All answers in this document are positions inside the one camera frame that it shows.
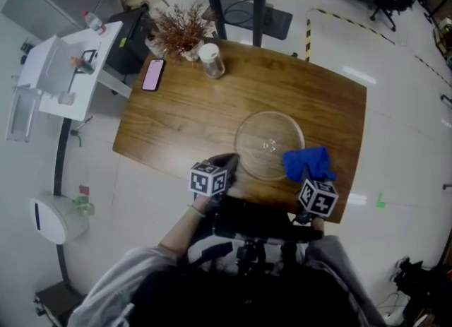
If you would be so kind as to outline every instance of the metal bracket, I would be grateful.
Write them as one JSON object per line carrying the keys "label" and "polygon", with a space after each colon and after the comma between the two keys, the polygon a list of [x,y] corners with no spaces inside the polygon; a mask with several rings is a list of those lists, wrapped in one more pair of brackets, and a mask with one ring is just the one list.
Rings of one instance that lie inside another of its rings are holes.
{"label": "metal bracket", "polygon": [[78,138],[78,146],[82,147],[82,138],[79,135],[79,130],[84,127],[89,121],[91,121],[93,119],[94,115],[92,115],[91,117],[88,117],[77,129],[71,130],[71,135],[75,136],[76,138]]}
{"label": "metal bracket", "polygon": [[441,101],[448,100],[448,102],[450,104],[449,107],[452,108],[452,100],[449,97],[447,97],[445,94],[443,94],[443,93],[441,94],[440,100]]}

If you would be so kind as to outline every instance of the gray sleeve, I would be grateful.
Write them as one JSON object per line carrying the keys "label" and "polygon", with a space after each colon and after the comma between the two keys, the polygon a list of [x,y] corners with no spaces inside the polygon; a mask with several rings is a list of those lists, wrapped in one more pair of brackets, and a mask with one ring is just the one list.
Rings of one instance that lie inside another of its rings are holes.
{"label": "gray sleeve", "polygon": [[68,327],[112,325],[149,273],[176,264],[176,255],[160,246],[130,250],[100,278],[72,313]]}
{"label": "gray sleeve", "polygon": [[310,242],[305,257],[307,266],[327,270],[342,287],[347,289],[363,313],[365,326],[386,326],[359,281],[355,268],[337,236],[327,235],[322,239]]}

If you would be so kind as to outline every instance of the white table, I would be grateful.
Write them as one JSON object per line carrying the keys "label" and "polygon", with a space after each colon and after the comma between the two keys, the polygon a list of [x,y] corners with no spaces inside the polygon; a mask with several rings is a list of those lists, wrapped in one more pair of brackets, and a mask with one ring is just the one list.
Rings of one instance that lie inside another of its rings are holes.
{"label": "white table", "polygon": [[85,73],[76,73],[74,75],[70,88],[70,92],[75,93],[72,105],[60,105],[58,103],[58,97],[43,95],[39,108],[41,112],[83,121],[88,113],[97,82],[106,85],[126,98],[130,97],[132,89],[103,69],[110,49],[121,27],[122,22],[107,24],[108,33],[104,37],[99,36],[96,32],[88,28],[87,30],[82,30],[62,38],[71,44],[82,43],[83,50],[96,49],[97,57],[93,60],[95,71],[92,75]]}

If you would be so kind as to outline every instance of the black and white marker cube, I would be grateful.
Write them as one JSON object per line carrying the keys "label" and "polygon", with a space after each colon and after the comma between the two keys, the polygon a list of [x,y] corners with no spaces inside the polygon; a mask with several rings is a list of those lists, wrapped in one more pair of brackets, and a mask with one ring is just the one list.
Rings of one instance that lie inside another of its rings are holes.
{"label": "black and white marker cube", "polygon": [[339,195],[333,183],[317,182],[305,179],[303,188],[298,194],[298,200],[309,213],[320,215],[322,218],[330,216]]}
{"label": "black and white marker cube", "polygon": [[226,189],[227,170],[208,162],[197,162],[190,169],[190,190],[205,196],[221,193]]}

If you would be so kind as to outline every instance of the wrist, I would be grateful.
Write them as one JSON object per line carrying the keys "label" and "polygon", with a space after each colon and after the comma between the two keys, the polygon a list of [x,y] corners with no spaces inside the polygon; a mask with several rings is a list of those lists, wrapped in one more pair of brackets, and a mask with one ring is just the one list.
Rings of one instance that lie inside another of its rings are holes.
{"label": "wrist", "polygon": [[314,218],[311,221],[311,226],[314,230],[325,233],[325,220],[322,218]]}
{"label": "wrist", "polygon": [[193,207],[201,213],[206,213],[209,210],[210,197],[204,195],[197,195],[193,202]]}

